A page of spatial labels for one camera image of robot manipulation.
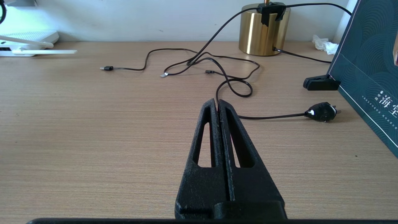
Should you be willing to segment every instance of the wood grain surface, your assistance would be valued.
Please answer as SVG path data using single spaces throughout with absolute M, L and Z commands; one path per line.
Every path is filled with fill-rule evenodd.
M 75 55 L 0 58 L 0 223 L 40 217 L 173 218 L 174 202 L 201 105 L 214 98 L 222 76 L 203 62 L 160 78 L 203 42 L 59 43 Z M 248 80 L 253 96 L 223 88 L 238 114 L 303 112 L 319 102 L 342 110 L 330 123 L 306 118 L 243 124 L 279 188 L 289 218 L 398 219 L 398 159 L 337 91 L 310 92 L 304 78 L 328 64 L 277 55 L 256 57 L 236 42 L 214 42 L 213 54 L 249 58 L 261 69 Z M 331 60 L 312 43 L 285 50 Z M 246 76 L 250 63 L 218 60 L 228 74 Z M 184 68 L 180 66 L 172 71 Z M 247 93 L 243 84 L 233 84 Z M 209 149 L 209 141 L 203 148 Z M 200 164 L 210 164 L 209 150 Z

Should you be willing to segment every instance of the black power plug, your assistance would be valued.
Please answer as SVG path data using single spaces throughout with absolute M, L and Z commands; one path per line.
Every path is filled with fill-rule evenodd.
M 326 122 L 333 120 L 340 112 L 340 110 L 336 110 L 336 106 L 332 106 L 328 102 L 323 102 L 310 107 L 304 113 L 304 116 L 316 121 Z

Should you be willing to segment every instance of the tissue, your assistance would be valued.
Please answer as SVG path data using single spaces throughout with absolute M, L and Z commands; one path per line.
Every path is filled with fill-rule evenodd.
M 312 37 L 312 42 L 315 44 L 315 48 L 320 51 L 326 51 L 328 55 L 336 54 L 338 44 L 329 42 L 328 38 L 319 38 L 317 35 Z

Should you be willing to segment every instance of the chinese character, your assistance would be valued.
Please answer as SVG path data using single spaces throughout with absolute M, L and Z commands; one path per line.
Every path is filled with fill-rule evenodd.
M 380 100 L 379 103 L 381 103 L 384 108 L 388 107 L 390 105 L 390 103 L 392 102 L 392 100 L 390 99 L 390 97 L 384 96 L 383 99 Z
M 397 105 L 393 105 L 393 109 L 392 110 L 390 110 L 389 112 L 390 112 L 390 114 L 392 114 L 395 118 L 397 118 L 397 114 L 398 114 L 398 104 Z

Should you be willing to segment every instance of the black clamp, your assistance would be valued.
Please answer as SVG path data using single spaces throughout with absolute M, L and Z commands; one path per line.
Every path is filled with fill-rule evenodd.
M 258 5 L 257 12 L 261 13 L 261 23 L 269 26 L 269 15 L 277 13 L 275 21 L 281 21 L 286 11 L 286 5 L 282 2 L 261 3 Z
M 205 124 L 211 167 L 198 165 Z M 238 161 L 234 160 L 232 144 Z M 176 219 L 284 220 L 285 203 L 234 108 L 207 101 L 200 112 L 178 191 Z
M 340 81 L 334 80 L 330 75 L 320 75 L 306 78 L 303 87 L 308 90 L 337 90 L 340 86 Z

